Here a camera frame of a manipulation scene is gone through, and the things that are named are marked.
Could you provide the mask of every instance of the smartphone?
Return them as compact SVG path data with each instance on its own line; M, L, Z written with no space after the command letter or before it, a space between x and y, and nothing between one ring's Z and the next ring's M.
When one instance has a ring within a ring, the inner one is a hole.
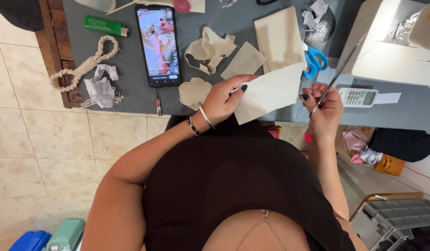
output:
M143 59L152 87L181 84L175 11L161 5L136 5Z

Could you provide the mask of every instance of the sewing machine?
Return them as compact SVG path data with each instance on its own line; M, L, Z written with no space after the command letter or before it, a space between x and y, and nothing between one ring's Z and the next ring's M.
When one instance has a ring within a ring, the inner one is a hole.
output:
M425 6L410 0L365 1L341 60L365 33L367 35L343 74L359 79L430 86L430 4ZM421 22L415 26L417 19ZM415 36L409 37L413 26Z

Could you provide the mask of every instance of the fingernail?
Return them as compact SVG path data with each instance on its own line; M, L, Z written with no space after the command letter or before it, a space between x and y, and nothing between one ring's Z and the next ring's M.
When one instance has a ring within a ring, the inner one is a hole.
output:
M302 94L302 95L301 95L301 97L302 97L305 101L310 100L310 95L308 95L307 93Z

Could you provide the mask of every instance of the lighter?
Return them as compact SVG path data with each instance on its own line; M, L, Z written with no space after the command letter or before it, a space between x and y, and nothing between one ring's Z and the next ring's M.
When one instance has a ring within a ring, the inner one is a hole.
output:
M125 28L125 25L111 20L84 16L84 26L92 30L108 32L124 37L128 36L128 29Z

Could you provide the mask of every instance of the blue scissors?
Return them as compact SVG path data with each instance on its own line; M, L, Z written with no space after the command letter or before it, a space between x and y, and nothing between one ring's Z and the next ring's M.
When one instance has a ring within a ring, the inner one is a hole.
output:
M318 49L307 46L303 41L301 43L303 50L305 51L305 59L307 60L307 65L310 68L310 71L308 72L304 70L303 75L306 78L311 79L316 76L318 71L324 71L328 68L328 59ZM323 66L320 66L320 62L317 60L316 55L319 55L320 58L323 60Z

